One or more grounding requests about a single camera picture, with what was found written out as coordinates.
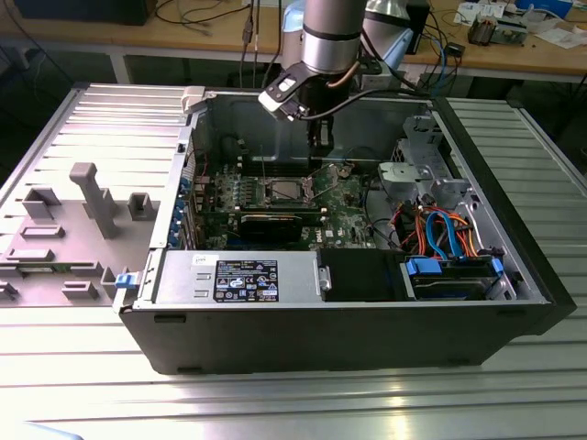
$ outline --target metal bracket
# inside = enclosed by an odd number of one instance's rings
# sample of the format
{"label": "metal bracket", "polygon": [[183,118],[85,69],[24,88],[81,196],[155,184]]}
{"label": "metal bracket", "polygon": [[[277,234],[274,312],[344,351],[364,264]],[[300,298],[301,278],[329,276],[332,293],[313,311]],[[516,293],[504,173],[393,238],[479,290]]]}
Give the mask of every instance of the metal bracket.
{"label": "metal bracket", "polygon": [[323,292],[328,292],[330,289],[332,289],[330,268],[328,266],[318,269],[318,285],[320,286],[320,290]]}

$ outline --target electronic equipment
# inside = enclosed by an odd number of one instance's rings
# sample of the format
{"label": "electronic equipment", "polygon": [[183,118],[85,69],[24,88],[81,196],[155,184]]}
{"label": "electronic equipment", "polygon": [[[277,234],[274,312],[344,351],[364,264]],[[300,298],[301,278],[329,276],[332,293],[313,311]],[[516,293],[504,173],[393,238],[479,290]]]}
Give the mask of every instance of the electronic equipment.
{"label": "electronic equipment", "polygon": [[469,29],[469,43],[480,46],[493,44],[523,44],[528,31],[517,18],[495,18],[477,15]]}
{"label": "electronic equipment", "polygon": [[157,0],[14,0],[23,18],[142,26]]}
{"label": "electronic equipment", "polygon": [[191,140],[115,300],[157,371],[477,365],[574,310],[457,116],[480,106],[363,98],[316,163],[257,99],[184,93]]}
{"label": "electronic equipment", "polygon": [[497,27],[492,35],[495,44],[524,44],[528,30],[519,18],[502,17],[497,19]]}
{"label": "electronic equipment", "polygon": [[494,16],[477,15],[467,34],[470,44],[487,46],[497,28],[497,19]]}

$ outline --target connector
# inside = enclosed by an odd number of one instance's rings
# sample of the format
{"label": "connector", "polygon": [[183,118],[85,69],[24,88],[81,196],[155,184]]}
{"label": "connector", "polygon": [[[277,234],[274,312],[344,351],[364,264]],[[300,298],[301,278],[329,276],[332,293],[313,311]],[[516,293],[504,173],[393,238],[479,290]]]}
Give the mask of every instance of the connector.
{"label": "connector", "polygon": [[242,29],[242,42],[245,45],[249,45],[253,40],[253,20],[249,18],[245,22],[245,27]]}

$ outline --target metal frame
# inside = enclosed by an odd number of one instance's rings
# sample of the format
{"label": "metal frame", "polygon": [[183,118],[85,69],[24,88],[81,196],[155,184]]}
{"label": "metal frame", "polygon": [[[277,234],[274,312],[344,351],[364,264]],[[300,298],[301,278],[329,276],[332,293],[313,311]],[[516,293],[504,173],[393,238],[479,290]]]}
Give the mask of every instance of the metal frame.
{"label": "metal frame", "polygon": [[[100,43],[77,43],[70,41],[55,40],[38,40],[38,43],[46,50],[57,51],[74,51],[74,52],[92,52],[103,53],[110,58],[112,69],[116,76],[116,81],[121,84],[132,83],[132,75],[127,66],[127,55],[142,55],[149,57],[169,57],[184,58],[190,60],[223,60],[239,61],[239,51],[224,50],[205,50],[205,49],[171,49],[171,48],[154,48],[143,46],[114,45]],[[27,39],[22,38],[3,38],[2,46],[7,48],[32,49],[35,46]],[[245,61],[253,61],[253,53],[248,52]],[[260,53],[258,62],[269,62],[273,58],[272,54]],[[419,77],[428,69],[432,69],[434,64],[410,63],[403,62],[399,70],[407,72],[411,81]],[[579,83],[582,79],[581,74],[568,75],[558,73],[544,73],[535,71],[506,71],[494,69],[479,69],[470,67],[459,67],[460,76],[485,77],[485,78],[502,78],[512,80],[529,80],[529,81],[551,81],[557,83]]]}

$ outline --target power supply label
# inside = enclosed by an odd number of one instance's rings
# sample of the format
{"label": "power supply label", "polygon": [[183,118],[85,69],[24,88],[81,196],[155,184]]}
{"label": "power supply label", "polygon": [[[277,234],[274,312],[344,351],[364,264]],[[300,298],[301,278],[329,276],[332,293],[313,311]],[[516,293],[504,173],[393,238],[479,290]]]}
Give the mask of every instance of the power supply label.
{"label": "power supply label", "polygon": [[219,260],[214,299],[217,303],[279,301],[277,261]]}

